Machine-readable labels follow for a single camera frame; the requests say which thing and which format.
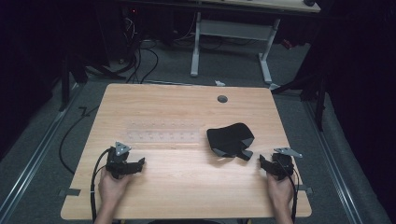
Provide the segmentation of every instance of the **desk leg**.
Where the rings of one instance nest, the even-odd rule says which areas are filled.
[[[277,27],[279,26],[279,23],[280,23],[280,19],[275,20],[274,26],[272,27],[270,35],[267,40],[267,46],[265,48],[265,51],[264,51],[264,53],[259,54],[260,64],[262,66],[262,75],[264,76],[264,81],[267,84],[272,83],[270,70],[268,69],[268,64],[267,64],[267,57],[270,52],[271,46],[274,42],[274,38],[275,38]]]
[[[199,66],[199,38],[201,34],[201,12],[197,12],[197,22],[195,25],[195,46],[192,54],[191,62],[191,76],[198,77],[198,66]]]

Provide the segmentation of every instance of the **wire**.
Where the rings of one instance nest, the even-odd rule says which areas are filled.
[[[132,25],[134,26],[134,22],[131,19],[129,19],[129,18],[125,18],[125,20],[127,20],[127,21],[129,21],[131,23],[131,24],[129,24],[128,28],[126,28],[126,31],[129,31],[131,26]],[[134,29],[132,30],[132,36],[131,36],[131,40],[133,40],[133,39],[134,39]]]
[[[154,51],[152,51],[151,49],[146,49],[146,50],[150,51],[151,53],[153,53],[153,54],[155,55],[156,62],[155,62],[155,64],[154,64],[154,66],[151,68],[151,70],[150,70],[147,74],[145,74],[145,75],[143,76],[142,80],[140,80],[140,84],[143,84],[143,82],[145,81],[146,77],[148,77],[149,74],[150,74],[152,71],[154,71],[154,69],[157,67],[158,61],[159,61],[158,55],[157,55]]]
[[[283,164],[276,159],[276,161],[280,164],[280,166],[282,167],[283,171],[285,172],[285,174],[288,176],[289,181],[291,182],[291,186],[293,187],[293,191],[294,191],[294,197],[293,197],[293,206],[291,208],[291,220],[293,221],[293,223],[295,223],[295,219],[296,219],[296,210],[297,210],[297,195],[298,195],[298,190],[296,189],[296,186],[294,185],[294,181],[291,179],[291,175],[289,175],[289,173],[286,171],[285,167],[283,166]],[[294,172],[297,175],[297,180],[298,180],[298,186],[297,188],[299,188],[300,186],[300,177],[298,176],[297,172]]]
[[[121,73],[124,73],[124,72],[130,70],[132,67],[134,67],[134,63],[135,63],[135,60],[134,60],[134,57],[133,57],[133,58],[128,62],[128,64],[127,64],[125,67],[121,68],[120,70],[114,71],[114,72],[112,71],[112,73],[114,73],[114,74],[121,74]],[[85,67],[85,71],[86,71],[87,73],[91,74],[91,75],[94,75],[94,76],[103,76],[103,75],[104,75],[104,73],[93,71],[93,70],[91,70],[91,69],[88,68],[88,67]]]
[[[188,47],[188,46],[193,45],[194,43],[195,43],[194,40],[188,40],[188,39],[175,41],[175,44],[176,44],[176,45],[182,46],[182,47]]]
[[[223,45],[223,38],[221,37],[219,40],[219,44],[215,46],[214,48],[205,48],[201,43],[200,43],[200,48],[201,49],[209,49],[209,50],[214,50],[214,49],[219,49]]]
[[[133,71],[132,74],[128,77],[128,79],[126,80],[125,83],[129,83],[129,81],[131,80],[132,77],[133,77],[133,78],[134,78],[134,77],[137,78],[137,70],[139,69],[140,63],[141,63],[141,61],[142,61],[142,54],[141,54],[141,52],[140,52],[140,46],[139,46],[139,48],[138,48],[138,55],[139,55],[139,63],[137,64],[137,66],[136,66],[136,63],[134,64],[134,71]]]
[[[102,166],[99,170],[97,170],[97,169],[98,169],[100,160],[109,151],[110,151],[110,148],[108,148],[104,152],[102,152],[102,154],[100,155],[98,161],[95,164],[95,168],[93,169],[93,173],[92,173],[92,180],[91,180],[91,211],[92,211],[92,221],[93,222],[96,220],[95,178],[96,178],[96,175],[98,174],[99,170],[101,170],[104,166]]]
[[[94,109],[90,110],[87,114],[85,114],[84,116],[82,116],[81,118],[79,118],[66,132],[66,134],[64,135],[64,137],[62,138],[61,144],[59,145],[59,149],[58,149],[58,154],[59,154],[59,159],[61,160],[62,165],[64,166],[64,168],[66,168],[66,170],[68,172],[70,172],[70,174],[74,175],[75,171],[73,171],[65,162],[64,162],[64,158],[62,156],[62,149],[64,146],[64,140],[66,139],[67,135],[70,134],[70,132],[76,127],[76,125],[79,124],[80,121],[82,121],[84,118],[88,117],[94,110],[96,110],[97,108],[99,108],[99,105],[96,106]]]
[[[195,36],[195,35],[190,35],[190,36],[187,36],[187,35],[189,35],[189,34],[191,33],[192,27],[193,27],[194,24],[195,24],[196,16],[197,16],[197,13],[195,12],[195,13],[194,13],[194,17],[192,18],[192,23],[191,23],[191,26],[190,26],[190,30],[189,30],[183,37],[178,38],[178,39],[174,39],[175,42],[177,42],[177,41],[179,41],[179,40],[189,39],[189,38]]]
[[[259,42],[259,40],[249,39],[245,43],[238,43],[238,42],[235,42],[235,41],[230,41],[230,40],[225,39],[224,42],[227,43],[227,44],[233,44],[233,45],[237,45],[237,46],[246,46],[246,45],[255,44],[255,43]]]

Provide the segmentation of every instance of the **human hand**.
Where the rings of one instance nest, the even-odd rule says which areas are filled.
[[[131,180],[132,175],[126,175],[123,179],[115,179],[109,171],[102,170],[99,183],[102,204],[95,224],[111,223],[117,206],[125,193],[126,186]]]
[[[102,204],[117,206],[125,193],[126,186],[131,180],[132,175],[126,175],[123,179],[116,179],[105,168],[102,169],[99,183]]]
[[[276,223],[292,223],[289,203],[293,198],[293,186],[288,178],[276,180],[275,177],[267,172],[268,196],[274,208]]]

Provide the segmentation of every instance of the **dark background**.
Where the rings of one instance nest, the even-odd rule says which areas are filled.
[[[318,1],[322,15],[340,22],[282,20],[276,42],[311,43],[296,79],[326,80],[346,139],[392,221],[396,114],[396,3]],[[2,2],[0,6],[0,151],[3,158],[37,109],[51,97],[67,50],[108,65],[125,57],[119,5]],[[173,30],[188,31],[192,12],[143,10],[142,35],[172,45]]]

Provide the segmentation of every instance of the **gray carpet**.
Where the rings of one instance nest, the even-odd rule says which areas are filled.
[[[215,85],[215,80],[227,86],[268,87],[263,83],[261,68],[257,59],[260,45],[257,42],[246,46],[222,45],[216,50],[203,49],[200,75],[190,77],[191,46],[166,47],[158,44],[154,50],[159,56],[157,68],[147,78],[148,82],[176,82],[196,85]],[[213,48],[216,44],[206,45]],[[268,63],[275,84],[285,84],[293,80],[309,47],[286,50],[274,45]],[[155,64],[155,56],[142,50],[140,78]],[[61,189],[68,189],[73,176],[61,165],[58,148],[68,129],[81,118],[81,106],[88,110],[100,104],[108,83],[115,82],[102,77],[90,76],[75,102],[70,106],[59,130],[53,137],[49,151],[34,175],[32,182],[21,197],[8,223],[90,223],[90,221],[66,221],[60,217],[64,198],[58,196]],[[61,105],[60,85],[54,90],[54,97],[47,102],[31,119],[30,125],[0,163],[1,202],[7,197],[19,175],[35,152],[46,130],[58,115]],[[341,203],[317,138],[316,129],[294,91],[275,95],[282,123],[290,146],[304,154],[296,160],[304,183],[312,189],[308,194],[312,206],[312,216],[297,218],[297,223],[349,223],[347,213]],[[83,119],[64,140],[64,161],[74,170],[81,151],[89,135],[95,113]],[[329,98],[323,117],[324,134],[332,149],[334,158],[345,177],[351,194],[359,208],[362,223],[390,223],[380,206],[370,184],[345,140],[342,130],[332,111]],[[233,223],[233,220],[220,220],[220,223]],[[131,220],[128,223],[144,223]],[[275,223],[272,218],[255,218],[253,223]]]

